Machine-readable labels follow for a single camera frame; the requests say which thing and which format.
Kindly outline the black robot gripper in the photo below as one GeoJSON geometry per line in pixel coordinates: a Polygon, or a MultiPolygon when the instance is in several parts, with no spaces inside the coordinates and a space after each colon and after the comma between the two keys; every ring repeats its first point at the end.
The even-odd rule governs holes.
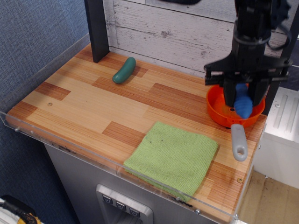
{"type": "Polygon", "coordinates": [[[272,81],[287,79],[291,61],[287,57],[272,57],[265,55],[266,47],[279,51],[287,47],[291,38],[287,37],[284,45],[269,45],[270,37],[266,39],[234,36],[232,49],[225,58],[208,63],[206,71],[206,85],[223,85],[225,104],[235,107],[237,83],[249,83],[248,93],[253,107],[261,103],[268,85],[272,81]]]}

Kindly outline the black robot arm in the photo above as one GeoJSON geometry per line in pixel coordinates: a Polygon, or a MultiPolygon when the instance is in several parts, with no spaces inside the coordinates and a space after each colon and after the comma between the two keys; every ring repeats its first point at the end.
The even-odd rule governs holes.
{"type": "Polygon", "coordinates": [[[273,51],[286,48],[292,33],[282,23],[288,19],[291,6],[285,0],[236,0],[236,20],[232,49],[219,61],[206,64],[205,84],[218,84],[223,88],[225,104],[233,107],[237,98],[237,84],[248,84],[253,106],[259,105],[272,82],[288,79],[291,61],[286,57],[265,55],[265,48],[273,51]],[[270,46],[271,33],[280,29],[286,41],[270,46]]]}

